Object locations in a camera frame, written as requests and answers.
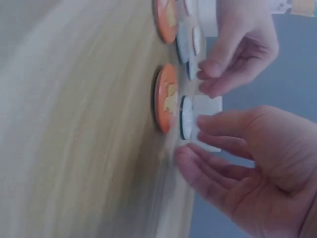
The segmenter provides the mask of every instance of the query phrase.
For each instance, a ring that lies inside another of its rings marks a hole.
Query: orange round coaster
[[[176,69],[166,64],[159,72],[154,95],[154,110],[157,123],[166,134],[173,125],[178,99],[178,84]]]
[[[177,8],[175,0],[154,0],[156,24],[163,40],[172,43],[177,34]]]

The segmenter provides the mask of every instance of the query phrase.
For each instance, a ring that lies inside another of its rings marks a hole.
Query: human hand
[[[199,64],[199,89],[211,98],[251,82],[278,55],[278,40],[266,0],[218,0],[219,36]]]
[[[302,227],[315,227],[317,217],[306,219],[317,192],[317,125],[262,106],[200,116],[198,127],[200,141],[256,166],[234,165],[188,144],[175,152],[186,181],[253,237],[306,237]]]

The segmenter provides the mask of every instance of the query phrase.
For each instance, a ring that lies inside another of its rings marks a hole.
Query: white circular piece
[[[187,12],[187,15],[192,16],[194,15],[194,0],[184,0],[185,9]]]
[[[187,71],[187,76],[189,80],[196,79],[198,67],[197,67],[196,57],[194,55],[194,50],[190,50],[189,61],[186,64],[186,71]]]
[[[180,103],[180,136],[188,140],[192,134],[193,125],[193,103],[189,97],[183,96]]]
[[[193,44],[195,55],[198,55],[200,52],[200,43],[201,43],[201,33],[198,27],[193,28]]]
[[[178,33],[176,37],[177,53],[179,61],[186,63],[189,60],[189,39],[186,25],[183,22],[178,23]]]

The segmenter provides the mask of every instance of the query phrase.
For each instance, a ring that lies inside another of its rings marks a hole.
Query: white disc with black rim
[[[201,43],[201,33],[198,27],[194,27],[193,29],[193,44],[195,55],[198,55],[200,52],[200,43]]]
[[[194,15],[194,3],[193,0],[184,0],[184,5],[186,8],[187,15]]]
[[[193,104],[189,97],[183,96],[180,103],[180,136],[188,140],[192,134]]]

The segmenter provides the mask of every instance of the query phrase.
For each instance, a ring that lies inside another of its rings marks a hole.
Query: blue-gray background
[[[317,122],[317,18],[274,16],[277,60],[253,83],[223,97],[223,109],[271,105]],[[215,39],[208,39],[208,49]],[[220,153],[235,163],[245,161]],[[246,238],[225,216],[196,195],[190,238]]]

